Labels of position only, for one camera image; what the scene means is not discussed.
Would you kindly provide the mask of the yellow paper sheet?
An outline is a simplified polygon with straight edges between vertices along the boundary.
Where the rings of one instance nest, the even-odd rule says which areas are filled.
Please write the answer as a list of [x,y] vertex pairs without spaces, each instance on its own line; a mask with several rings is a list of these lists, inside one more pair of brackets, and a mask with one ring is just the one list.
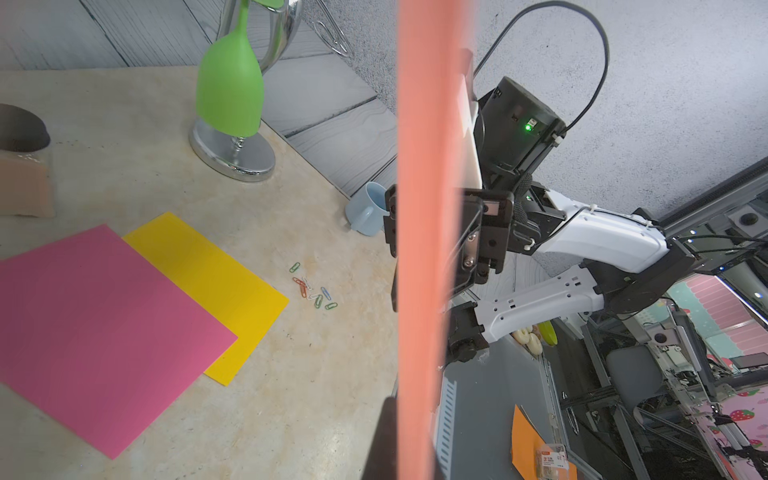
[[229,385],[289,299],[170,212],[124,240],[237,336],[205,371]]

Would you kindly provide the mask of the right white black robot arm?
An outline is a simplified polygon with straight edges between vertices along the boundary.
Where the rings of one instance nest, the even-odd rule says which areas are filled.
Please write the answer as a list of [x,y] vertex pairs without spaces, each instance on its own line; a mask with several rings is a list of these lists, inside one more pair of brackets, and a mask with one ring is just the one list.
[[577,264],[506,297],[452,307],[447,363],[469,361],[512,333],[570,314],[636,314],[697,262],[643,210],[616,213],[535,182],[534,171],[571,124],[510,78],[475,95],[472,83],[481,70],[481,63],[471,64],[458,95],[469,120],[469,178],[449,257],[449,293],[458,296],[501,273],[509,254],[564,254]]

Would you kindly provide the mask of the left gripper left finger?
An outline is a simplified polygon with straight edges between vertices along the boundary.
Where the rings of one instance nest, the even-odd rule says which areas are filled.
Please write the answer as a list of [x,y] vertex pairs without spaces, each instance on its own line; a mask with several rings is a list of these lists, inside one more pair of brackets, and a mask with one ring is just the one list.
[[387,397],[382,405],[368,452],[362,480],[397,478],[397,399]]

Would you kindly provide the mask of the magenta paper sheet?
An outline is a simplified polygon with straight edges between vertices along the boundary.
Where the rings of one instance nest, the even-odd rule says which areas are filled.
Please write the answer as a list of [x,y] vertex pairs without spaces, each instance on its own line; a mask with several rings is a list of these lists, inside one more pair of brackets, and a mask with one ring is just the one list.
[[234,334],[107,226],[1,264],[1,380],[118,457]]

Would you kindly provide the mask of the salmon pink paper sheet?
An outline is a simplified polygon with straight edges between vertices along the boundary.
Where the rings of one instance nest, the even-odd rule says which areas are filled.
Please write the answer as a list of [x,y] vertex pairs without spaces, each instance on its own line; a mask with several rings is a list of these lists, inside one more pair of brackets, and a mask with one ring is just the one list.
[[449,256],[460,224],[458,102],[466,97],[462,49],[472,37],[472,7],[468,1],[401,1],[397,26],[396,476],[430,479],[443,309],[453,282]]

